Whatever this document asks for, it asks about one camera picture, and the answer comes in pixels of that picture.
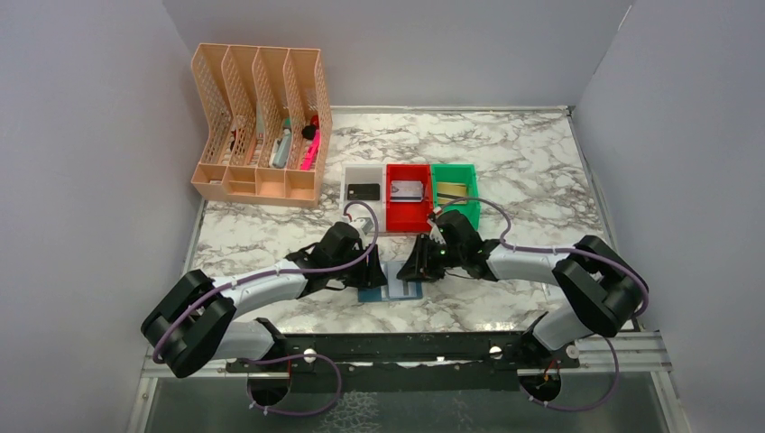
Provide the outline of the green plastic bin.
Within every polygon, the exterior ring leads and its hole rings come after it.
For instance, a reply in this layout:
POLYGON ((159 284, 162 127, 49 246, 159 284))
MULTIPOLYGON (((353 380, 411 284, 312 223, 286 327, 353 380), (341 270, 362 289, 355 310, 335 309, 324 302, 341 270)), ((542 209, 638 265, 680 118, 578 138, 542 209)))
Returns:
POLYGON ((442 207, 445 210, 458 210, 470 221, 473 228, 478 229, 480 225, 481 203, 475 200, 460 201, 451 206, 440 206, 436 199, 436 184, 438 182, 455 182, 466 184, 468 188, 467 197, 477 198, 479 190, 477 185, 477 176, 473 164, 431 164, 431 185, 433 190, 433 203, 435 207, 442 207))

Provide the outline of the blue leather card holder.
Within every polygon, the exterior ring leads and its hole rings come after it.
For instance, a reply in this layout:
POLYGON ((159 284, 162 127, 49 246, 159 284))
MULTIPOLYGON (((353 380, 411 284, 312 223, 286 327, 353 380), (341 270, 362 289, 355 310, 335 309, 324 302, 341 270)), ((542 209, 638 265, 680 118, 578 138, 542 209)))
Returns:
POLYGON ((390 261, 382 264, 382 272, 386 278, 383 286, 372 289, 359 289, 357 300, 361 303, 410 301, 423 298, 420 282, 406 282, 397 278, 404 261, 390 261))

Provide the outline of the grey credit card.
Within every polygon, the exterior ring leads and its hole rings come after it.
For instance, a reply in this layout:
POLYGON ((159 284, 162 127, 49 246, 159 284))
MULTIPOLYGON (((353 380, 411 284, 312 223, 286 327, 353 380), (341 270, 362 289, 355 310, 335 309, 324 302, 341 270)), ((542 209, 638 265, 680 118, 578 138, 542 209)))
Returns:
POLYGON ((421 202, 425 188, 418 180, 393 180, 390 186, 391 202, 421 202))

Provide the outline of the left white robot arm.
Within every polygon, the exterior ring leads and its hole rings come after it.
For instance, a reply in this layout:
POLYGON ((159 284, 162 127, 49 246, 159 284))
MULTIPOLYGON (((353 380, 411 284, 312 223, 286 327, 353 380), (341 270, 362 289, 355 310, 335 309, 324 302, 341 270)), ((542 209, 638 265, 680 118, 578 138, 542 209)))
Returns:
POLYGON ((356 227, 336 222, 318 242, 261 270, 218 279, 201 270, 185 273, 140 331, 153 348, 153 361, 178 378, 216 359, 261 359, 275 345, 273 331, 259 322, 236 324, 236 318, 304 298, 331 280, 356 288, 370 281, 380 285, 383 275, 371 273, 381 269, 376 242, 366 243, 356 227))

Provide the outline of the peach plastic file organizer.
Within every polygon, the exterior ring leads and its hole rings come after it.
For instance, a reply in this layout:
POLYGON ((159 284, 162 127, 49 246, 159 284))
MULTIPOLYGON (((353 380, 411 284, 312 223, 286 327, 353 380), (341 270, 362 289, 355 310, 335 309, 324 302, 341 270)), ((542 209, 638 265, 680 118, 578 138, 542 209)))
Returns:
POLYGON ((316 207, 333 130, 322 52, 201 43, 191 61, 208 137, 191 179, 208 201, 316 207), (291 120, 287 166, 271 168, 274 141, 291 120), (311 170, 300 165, 310 146, 301 130, 318 126, 321 144, 311 170))

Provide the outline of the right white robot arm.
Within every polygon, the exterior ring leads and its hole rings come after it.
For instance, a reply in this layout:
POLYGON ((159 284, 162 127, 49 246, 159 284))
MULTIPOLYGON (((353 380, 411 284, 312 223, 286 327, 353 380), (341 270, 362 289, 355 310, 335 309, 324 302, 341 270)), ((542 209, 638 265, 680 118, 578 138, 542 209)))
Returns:
POLYGON ((531 281, 562 290, 565 304, 523 333, 519 346, 529 356, 550 355, 582 337, 613 337, 648 304, 645 281, 597 236, 570 247, 510 245, 483 239, 455 210, 431 217, 430 233, 418 237, 397 277, 431 282, 451 268, 473 280, 531 281))

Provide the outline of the red plastic bin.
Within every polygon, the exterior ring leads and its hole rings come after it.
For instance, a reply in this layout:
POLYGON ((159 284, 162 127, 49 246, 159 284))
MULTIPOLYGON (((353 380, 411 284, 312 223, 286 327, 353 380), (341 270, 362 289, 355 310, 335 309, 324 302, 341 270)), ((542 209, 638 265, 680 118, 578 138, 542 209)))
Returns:
POLYGON ((433 209, 433 190, 430 166, 427 164, 388 164, 386 166, 385 218, 389 233, 420 233, 430 229, 428 214, 433 209), (418 180, 424 185, 421 202, 391 202, 390 186, 393 180, 418 180))

